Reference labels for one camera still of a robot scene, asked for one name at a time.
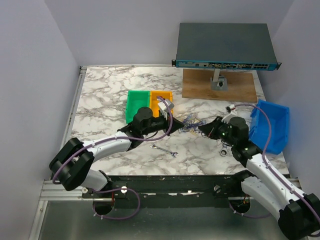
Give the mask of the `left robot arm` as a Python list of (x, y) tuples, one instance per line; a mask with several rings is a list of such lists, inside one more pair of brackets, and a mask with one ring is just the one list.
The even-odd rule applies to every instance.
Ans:
[(101, 198), (107, 197), (111, 191), (111, 179), (102, 170), (91, 169), (95, 161), (131, 151), (142, 142), (151, 141), (147, 137), (149, 134), (163, 131), (166, 137), (183, 127), (184, 124), (172, 114), (154, 117), (150, 108), (141, 107), (128, 125), (111, 136), (87, 142), (76, 137), (68, 140), (49, 164), (52, 182), (61, 184), (66, 191), (84, 187)]

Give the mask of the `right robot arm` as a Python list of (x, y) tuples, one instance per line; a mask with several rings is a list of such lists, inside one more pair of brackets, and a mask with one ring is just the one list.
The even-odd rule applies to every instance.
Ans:
[(233, 157), (249, 171), (248, 177), (230, 183), (234, 195), (253, 197), (277, 220), (287, 239), (316, 236), (320, 230), (320, 200), (313, 193), (304, 193), (271, 164), (249, 139), (249, 127), (243, 118), (224, 122), (218, 116), (198, 129), (206, 137), (229, 145)]

